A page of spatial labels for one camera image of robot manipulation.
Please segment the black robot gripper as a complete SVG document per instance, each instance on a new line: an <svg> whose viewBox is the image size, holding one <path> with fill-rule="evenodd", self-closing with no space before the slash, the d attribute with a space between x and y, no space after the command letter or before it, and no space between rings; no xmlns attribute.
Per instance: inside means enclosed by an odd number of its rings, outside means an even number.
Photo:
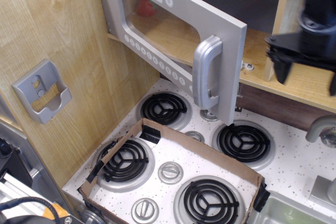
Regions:
<svg viewBox="0 0 336 224"><path fill-rule="evenodd" d="M272 35L266 38L267 56L274 63L278 82L284 84L293 63L335 72L335 19L321 24L308 15L299 16L295 33ZM336 73L329 89L336 95Z"/></svg>

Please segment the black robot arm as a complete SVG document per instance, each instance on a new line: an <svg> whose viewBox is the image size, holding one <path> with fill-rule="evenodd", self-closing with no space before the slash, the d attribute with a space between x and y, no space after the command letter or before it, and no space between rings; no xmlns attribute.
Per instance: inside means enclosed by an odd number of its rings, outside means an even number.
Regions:
<svg viewBox="0 0 336 224"><path fill-rule="evenodd" d="M335 72L335 0L305 0L298 22L297 32L266 39L281 84L293 63Z"/></svg>

